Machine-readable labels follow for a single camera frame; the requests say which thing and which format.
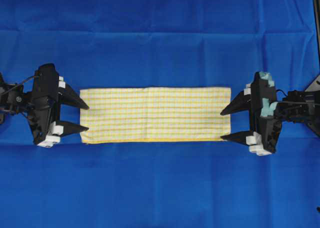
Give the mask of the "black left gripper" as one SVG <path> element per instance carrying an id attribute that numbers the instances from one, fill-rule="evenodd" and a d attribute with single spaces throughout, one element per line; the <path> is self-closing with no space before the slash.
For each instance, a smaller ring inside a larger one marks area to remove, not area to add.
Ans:
<path id="1" fill-rule="evenodd" d="M 60 103 L 83 110 L 89 110 L 90 107 L 64 81 L 55 65 L 41 65 L 34 76 L 27 108 L 33 143 L 40 147 L 52 147 L 61 141 L 61 137 L 88 131 L 88 127 L 59 120 Z"/>

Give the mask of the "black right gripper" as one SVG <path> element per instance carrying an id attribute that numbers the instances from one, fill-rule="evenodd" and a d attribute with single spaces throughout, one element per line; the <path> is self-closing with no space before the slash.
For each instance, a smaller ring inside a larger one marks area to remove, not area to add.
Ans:
<path id="1" fill-rule="evenodd" d="M 249 146 L 258 156 L 276 152 L 282 122 L 275 117 L 278 105 L 275 82 L 269 72 L 259 71 L 252 83 L 247 84 L 221 112 L 221 116 L 249 111 L 249 130 L 239 131 L 220 138 L 224 141 Z"/>

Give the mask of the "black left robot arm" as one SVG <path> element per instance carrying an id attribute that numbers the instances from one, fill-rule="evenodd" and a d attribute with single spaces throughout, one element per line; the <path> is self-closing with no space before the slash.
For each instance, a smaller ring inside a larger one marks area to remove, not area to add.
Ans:
<path id="1" fill-rule="evenodd" d="M 22 114 L 28 122 L 36 146 L 51 148 L 61 138 L 88 131 L 88 127 L 61 120 L 61 106 L 83 110 L 89 106 L 67 84 L 52 63 L 41 65 L 30 76 L 32 90 L 24 92 L 24 82 L 9 84 L 0 80 L 0 121 L 5 115 Z"/>

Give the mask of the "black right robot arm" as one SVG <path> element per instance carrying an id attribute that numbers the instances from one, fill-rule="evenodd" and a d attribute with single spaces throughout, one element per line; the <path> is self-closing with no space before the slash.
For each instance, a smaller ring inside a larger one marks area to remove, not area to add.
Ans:
<path id="1" fill-rule="evenodd" d="M 221 111 L 230 115 L 248 111 L 249 130 L 221 136 L 224 141 L 248 146 L 258 156 L 276 152 L 283 122 L 306 125 L 317 136 L 320 134 L 320 79 L 317 77 L 304 91 L 292 90 L 282 100 L 268 72 L 256 72 L 252 83 Z"/>

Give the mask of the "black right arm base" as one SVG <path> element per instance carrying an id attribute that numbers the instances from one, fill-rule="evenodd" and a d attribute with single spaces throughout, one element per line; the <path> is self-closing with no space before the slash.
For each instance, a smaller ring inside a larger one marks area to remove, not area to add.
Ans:
<path id="1" fill-rule="evenodd" d="M 312 103 L 308 105 L 310 118 L 306 122 L 306 126 L 320 137 L 320 75 L 309 84 L 304 92 L 307 92 L 305 100 Z"/>

